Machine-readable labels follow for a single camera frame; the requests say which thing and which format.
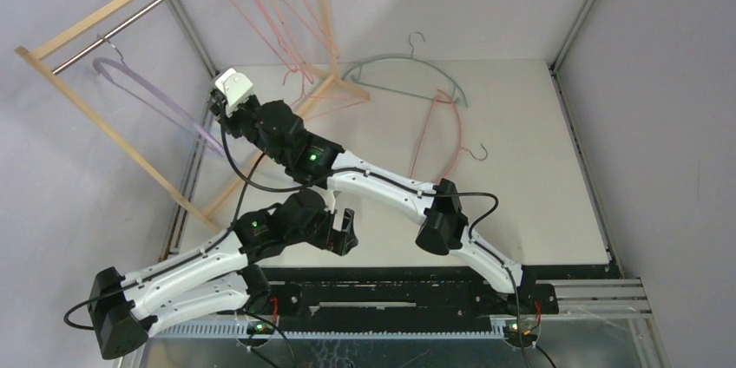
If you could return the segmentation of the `green plastic hanger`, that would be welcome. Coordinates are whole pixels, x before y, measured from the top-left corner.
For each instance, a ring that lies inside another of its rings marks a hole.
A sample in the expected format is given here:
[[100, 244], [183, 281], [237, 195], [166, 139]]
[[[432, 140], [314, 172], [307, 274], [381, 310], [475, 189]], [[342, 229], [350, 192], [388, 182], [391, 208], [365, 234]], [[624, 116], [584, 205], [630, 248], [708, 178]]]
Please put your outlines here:
[[426, 42], [426, 38], [422, 32], [412, 31], [407, 36], [407, 43], [410, 49], [408, 54], [385, 53], [385, 54], [379, 54], [375, 56], [366, 57], [364, 59], [361, 59], [355, 62], [350, 68], [348, 68], [341, 76], [341, 79], [350, 84], [368, 87], [370, 89], [381, 90], [384, 92], [389, 92], [389, 93], [396, 94], [396, 95], [408, 96], [408, 97], [415, 98], [415, 99], [430, 100], [430, 98], [425, 95], [411, 93], [411, 92], [403, 91], [400, 89], [394, 89], [394, 88], [386, 87], [383, 85], [377, 85], [377, 84], [365, 82], [362, 80], [363, 70], [366, 66], [370, 66], [372, 64], [376, 64], [380, 62], [409, 62], [409, 63], [416, 64], [416, 65], [422, 65], [426, 69], [433, 70], [435, 73], [438, 73], [440, 76], [442, 76], [450, 85], [450, 101], [455, 105], [460, 105], [462, 107], [468, 108], [470, 106], [470, 101], [464, 89], [462, 88], [462, 86], [452, 76], [450, 76], [445, 70], [439, 68], [433, 62], [426, 61], [422, 59], [421, 57], [416, 56], [416, 46], [413, 43], [414, 36], [418, 36], [421, 38], [421, 40], [424, 43]]

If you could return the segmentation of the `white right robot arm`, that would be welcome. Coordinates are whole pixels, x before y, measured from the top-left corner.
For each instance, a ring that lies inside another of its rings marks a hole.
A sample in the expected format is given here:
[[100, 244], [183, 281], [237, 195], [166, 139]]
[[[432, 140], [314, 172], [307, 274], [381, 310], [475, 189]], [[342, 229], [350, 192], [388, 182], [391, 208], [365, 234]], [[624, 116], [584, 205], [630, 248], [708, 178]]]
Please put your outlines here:
[[416, 181], [394, 174], [360, 158], [352, 151], [307, 130], [301, 116], [282, 100], [260, 103], [254, 95], [239, 102], [212, 93], [209, 108], [220, 125], [220, 140], [233, 171], [247, 184], [232, 157], [228, 138], [243, 138], [265, 157], [283, 167], [293, 181], [291, 191], [319, 187], [375, 200], [394, 208], [418, 225], [416, 245], [427, 253], [458, 257], [476, 271], [491, 288], [502, 294], [512, 312], [525, 312], [536, 301], [535, 288], [523, 279], [523, 267], [492, 246], [476, 232], [479, 223], [499, 205], [495, 194], [491, 208], [470, 221], [463, 212], [460, 192], [448, 179], [438, 183]]

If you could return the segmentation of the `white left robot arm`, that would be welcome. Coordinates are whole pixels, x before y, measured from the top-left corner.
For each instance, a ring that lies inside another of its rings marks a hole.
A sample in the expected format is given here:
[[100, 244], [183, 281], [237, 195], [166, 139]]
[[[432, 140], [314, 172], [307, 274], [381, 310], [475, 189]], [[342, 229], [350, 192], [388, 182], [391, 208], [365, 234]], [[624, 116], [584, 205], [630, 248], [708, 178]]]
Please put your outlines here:
[[336, 216], [320, 194], [302, 190], [242, 214], [182, 255], [126, 274], [114, 267], [100, 271], [87, 310], [102, 358], [122, 357], [190, 319], [242, 307], [265, 311], [272, 292], [260, 261], [300, 243], [338, 256], [358, 244], [353, 210], [344, 210], [339, 227]]

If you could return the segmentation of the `pink curved plastic hanger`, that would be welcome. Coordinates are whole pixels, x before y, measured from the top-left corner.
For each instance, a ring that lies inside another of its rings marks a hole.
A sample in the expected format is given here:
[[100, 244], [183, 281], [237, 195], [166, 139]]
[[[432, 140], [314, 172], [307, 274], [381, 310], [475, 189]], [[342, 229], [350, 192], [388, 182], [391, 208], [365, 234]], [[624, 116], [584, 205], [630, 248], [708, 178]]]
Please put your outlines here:
[[489, 150], [485, 147], [483, 143], [479, 144], [479, 147], [482, 150], [481, 155], [475, 154], [470, 148], [464, 146], [463, 118], [461, 116], [459, 107], [448, 92], [441, 89], [436, 89], [436, 92], [437, 95], [431, 99], [430, 106], [427, 110], [421, 132], [417, 140], [416, 148], [414, 150], [413, 156], [411, 157], [411, 164], [409, 166], [409, 174], [411, 178], [413, 178], [416, 173], [417, 163], [420, 155], [422, 154], [424, 143], [429, 133], [429, 126], [432, 120], [432, 116], [436, 108], [438, 108], [440, 105], [447, 105], [451, 108], [455, 135], [453, 137], [453, 148], [450, 151], [450, 158], [442, 171], [439, 173], [437, 181], [450, 176], [450, 173], [455, 169], [462, 154], [469, 155], [470, 158], [474, 161], [487, 161], [489, 158]]

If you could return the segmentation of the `pink notched hanger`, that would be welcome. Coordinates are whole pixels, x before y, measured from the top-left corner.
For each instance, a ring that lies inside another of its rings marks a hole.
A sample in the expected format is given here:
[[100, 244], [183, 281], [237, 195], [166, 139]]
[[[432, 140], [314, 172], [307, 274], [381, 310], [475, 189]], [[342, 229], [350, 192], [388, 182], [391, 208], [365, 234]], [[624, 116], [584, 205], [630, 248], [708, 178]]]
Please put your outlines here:
[[[309, 115], [322, 102], [336, 102], [337, 107], [316, 114], [330, 115], [371, 99], [368, 91], [340, 76], [341, 51], [334, 34], [330, 0], [250, 0], [255, 6], [253, 15], [239, 0], [227, 2], [286, 68], [282, 83], [286, 84], [290, 76], [299, 76], [299, 95], [290, 103], [298, 114]], [[307, 60], [293, 23], [306, 30], [326, 53], [324, 68]]]

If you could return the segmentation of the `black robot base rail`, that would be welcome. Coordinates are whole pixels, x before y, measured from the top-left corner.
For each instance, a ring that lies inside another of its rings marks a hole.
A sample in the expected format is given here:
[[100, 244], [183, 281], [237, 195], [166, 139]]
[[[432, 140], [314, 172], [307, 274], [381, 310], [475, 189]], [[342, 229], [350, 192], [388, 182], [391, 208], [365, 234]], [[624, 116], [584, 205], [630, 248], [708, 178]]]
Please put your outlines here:
[[467, 266], [267, 268], [264, 297], [237, 310], [276, 317], [287, 332], [460, 333], [487, 331], [491, 316], [560, 311], [557, 281], [618, 279], [610, 265], [528, 266], [519, 294], [496, 292]]

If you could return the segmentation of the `purple plastic hanger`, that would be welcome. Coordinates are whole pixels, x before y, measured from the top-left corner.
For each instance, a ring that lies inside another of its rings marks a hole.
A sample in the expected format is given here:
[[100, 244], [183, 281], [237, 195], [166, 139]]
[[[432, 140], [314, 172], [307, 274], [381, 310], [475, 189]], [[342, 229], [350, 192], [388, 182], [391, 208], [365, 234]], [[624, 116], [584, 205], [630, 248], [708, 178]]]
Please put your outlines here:
[[[222, 144], [218, 142], [214, 136], [207, 130], [203, 125], [194, 119], [182, 106], [175, 102], [171, 97], [165, 94], [161, 89], [156, 87], [153, 83], [147, 80], [144, 76], [131, 69], [125, 62], [124, 55], [122, 52], [107, 38], [103, 38], [103, 41], [111, 47], [118, 55], [118, 60], [115, 61], [111, 58], [98, 56], [92, 61], [92, 68], [97, 75], [101, 76], [111, 85], [122, 90], [128, 95], [133, 96], [137, 101], [142, 102], [148, 108], [151, 108], [155, 113], [164, 117], [169, 122], [173, 123], [177, 127], [187, 131], [194, 137], [196, 141], [202, 142], [206, 148], [214, 151], [218, 156], [225, 158], [226, 152]], [[131, 89], [120, 84], [113, 77], [111, 71], [115, 70], [123, 76], [126, 76], [130, 81], [137, 84], [140, 88], [146, 90], [150, 95], [154, 97], [158, 102], [162, 103], [173, 115], [157, 108], [152, 102], [143, 99], [137, 95]]]

